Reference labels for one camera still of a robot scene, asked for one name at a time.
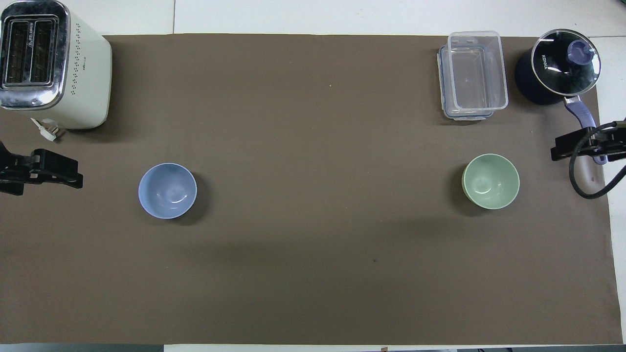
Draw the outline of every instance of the bowl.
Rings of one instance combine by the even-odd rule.
[[[463,171],[463,192],[485,209],[501,209],[511,204],[520,190],[520,175],[507,158],[482,154]]]
[[[198,186],[192,173],[177,163],[149,169],[139,182],[139,203],[148,214],[173,219],[192,207]]]

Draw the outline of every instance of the toaster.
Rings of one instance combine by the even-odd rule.
[[[1,15],[0,106],[58,128],[106,120],[111,45],[59,1],[24,0]]]

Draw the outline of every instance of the plastic container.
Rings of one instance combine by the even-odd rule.
[[[500,35],[454,32],[437,54],[441,108],[454,120],[484,120],[508,105]]]

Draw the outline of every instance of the white tile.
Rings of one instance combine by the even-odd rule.
[[[4,9],[13,0],[0,0]],[[170,34],[174,0],[62,0],[72,13],[102,35]]]
[[[175,33],[626,35],[618,0],[177,0]]]
[[[600,123],[626,118],[626,38],[592,38],[598,48],[602,69],[597,83]],[[626,165],[626,160],[610,162],[603,167],[609,182]],[[611,242],[615,261],[617,296],[622,312],[622,336],[626,337],[626,179],[608,193],[611,218]]]

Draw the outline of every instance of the purple handle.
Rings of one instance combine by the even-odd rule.
[[[585,103],[582,102],[582,100],[577,99],[576,101],[567,101],[566,99],[565,108],[570,113],[572,113],[572,115],[576,116],[576,118],[580,122],[581,128],[596,127],[595,120],[593,119],[591,112],[589,111]],[[598,165],[604,165],[608,162],[606,155],[593,157],[593,161],[595,161],[595,163]]]

